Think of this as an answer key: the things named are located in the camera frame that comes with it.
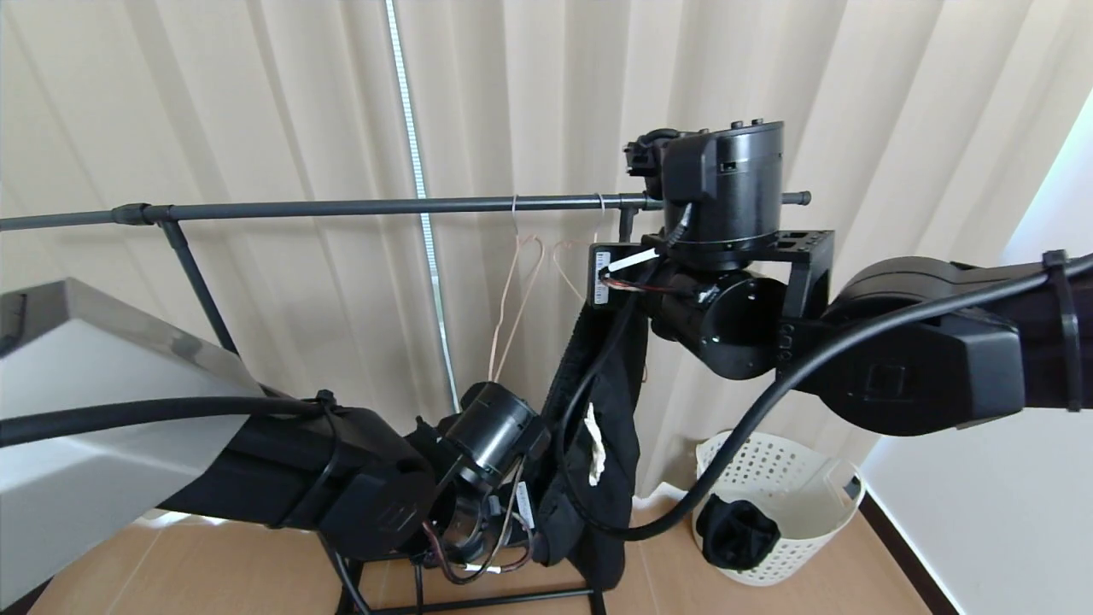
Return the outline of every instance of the curtain fold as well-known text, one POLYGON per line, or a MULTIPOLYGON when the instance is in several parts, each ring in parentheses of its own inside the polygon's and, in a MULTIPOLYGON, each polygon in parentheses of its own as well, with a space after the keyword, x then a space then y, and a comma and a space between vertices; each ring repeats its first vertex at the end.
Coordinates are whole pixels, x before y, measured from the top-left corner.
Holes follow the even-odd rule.
MULTIPOLYGON (((990 264, 1093 88, 1093 3, 396 0, 430 196, 639 190, 653 128, 786 121, 786 228, 834 228, 836 287, 878 259, 990 264)), ((386 9, 360 2, 5 2, 0 213, 132 201, 410 198, 386 9)), ((457 388, 486 378, 515 235, 501 381, 538 406, 579 310, 598 211, 433 216, 457 388)), ((658 215, 637 216, 635 233, 658 215)), ((397 429, 450 407, 415 215, 185 224, 243 356, 397 429)), ((211 339, 156 228, 0 235, 5 288, 74 275, 211 339)), ((771 275, 779 267, 765 265, 771 275)), ((769 382, 655 341, 640 490, 769 382)), ((860 462, 875 438, 796 395, 763 429, 860 462)))

